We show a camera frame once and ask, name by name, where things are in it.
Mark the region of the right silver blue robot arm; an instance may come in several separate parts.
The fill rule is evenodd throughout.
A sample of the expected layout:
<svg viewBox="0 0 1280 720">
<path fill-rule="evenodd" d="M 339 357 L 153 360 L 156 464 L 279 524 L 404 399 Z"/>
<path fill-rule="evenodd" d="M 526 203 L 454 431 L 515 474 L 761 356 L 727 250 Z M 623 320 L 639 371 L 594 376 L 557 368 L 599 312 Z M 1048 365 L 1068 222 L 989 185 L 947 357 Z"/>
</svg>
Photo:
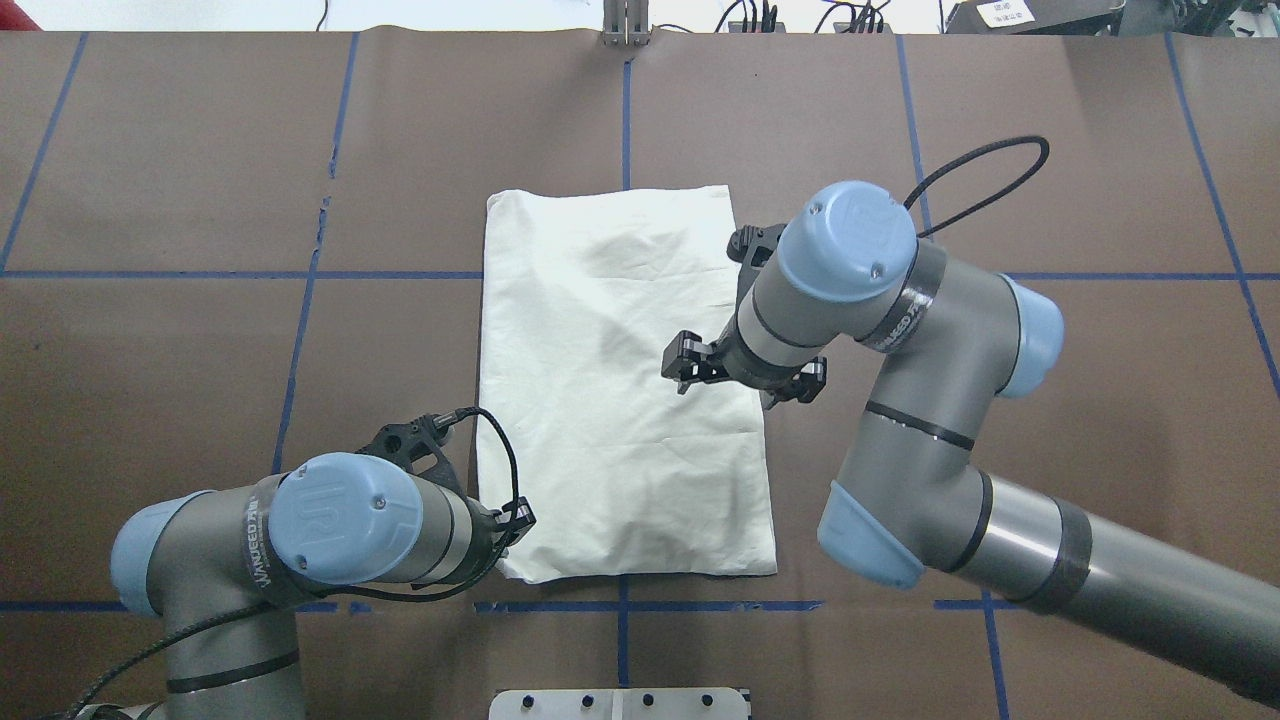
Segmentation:
<svg viewBox="0 0 1280 720">
<path fill-rule="evenodd" d="M 922 240 L 864 181 L 824 187 L 728 255 L 724 329 L 682 331 L 663 354 L 681 392 L 733 380 L 808 404 L 840 336 L 884 355 L 817 529 L 831 559 L 900 589 L 947 573 L 1277 706 L 1275 585 L 973 464 L 993 401 L 1029 395 L 1061 354 L 1051 299 Z"/>
</svg>

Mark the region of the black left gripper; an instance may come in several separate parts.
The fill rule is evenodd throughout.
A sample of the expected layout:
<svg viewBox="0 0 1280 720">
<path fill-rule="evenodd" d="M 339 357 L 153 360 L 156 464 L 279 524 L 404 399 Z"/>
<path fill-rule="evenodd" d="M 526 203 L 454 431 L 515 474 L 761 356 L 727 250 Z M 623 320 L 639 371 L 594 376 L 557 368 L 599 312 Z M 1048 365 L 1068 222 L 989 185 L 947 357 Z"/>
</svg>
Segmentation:
<svg viewBox="0 0 1280 720">
<path fill-rule="evenodd" d="M 521 541 L 536 523 L 526 496 L 517 496 L 498 509 L 489 509 L 477 500 L 467 500 L 471 537 L 462 560 L 462 580 L 470 582 L 488 574 L 502 555 L 504 541 Z"/>
</svg>

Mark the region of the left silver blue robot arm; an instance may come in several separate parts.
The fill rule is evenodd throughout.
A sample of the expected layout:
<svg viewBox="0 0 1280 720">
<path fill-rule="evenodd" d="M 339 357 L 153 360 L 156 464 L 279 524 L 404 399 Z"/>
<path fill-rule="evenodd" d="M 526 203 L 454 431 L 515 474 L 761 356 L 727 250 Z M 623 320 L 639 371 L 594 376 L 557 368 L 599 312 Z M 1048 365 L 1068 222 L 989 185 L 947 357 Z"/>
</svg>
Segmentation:
<svg viewBox="0 0 1280 720">
<path fill-rule="evenodd" d="M 164 637 L 105 671 L 67 719 L 302 719 L 297 607 L 334 594 L 430 603 L 484 578 L 534 524 L 515 496 L 486 509 L 444 482 L 335 452 L 234 489 L 129 518 L 111 583 Z"/>
</svg>

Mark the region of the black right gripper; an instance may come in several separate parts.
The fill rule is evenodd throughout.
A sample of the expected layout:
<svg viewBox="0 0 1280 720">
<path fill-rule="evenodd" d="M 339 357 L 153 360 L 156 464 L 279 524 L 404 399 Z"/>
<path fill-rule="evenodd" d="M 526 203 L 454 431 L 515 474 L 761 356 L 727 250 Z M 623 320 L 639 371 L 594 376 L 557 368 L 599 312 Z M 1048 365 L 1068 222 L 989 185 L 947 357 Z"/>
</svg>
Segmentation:
<svg viewBox="0 0 1280 720">
<path fill-rule="evenodd" d="M 759 357 L 742 338 L 736 322 L 728 322 L 717 341 L 705 342 L 692 331 L 681 331 L 667 345 L 660 375 L 686 395 L 698 384 L 726 380 L 765 391 L 765 407 L 785 402 L 812 404 L 826 388 L 827 357 L 815 356 L 804 366 L 778 366 Z"/>
</svg>

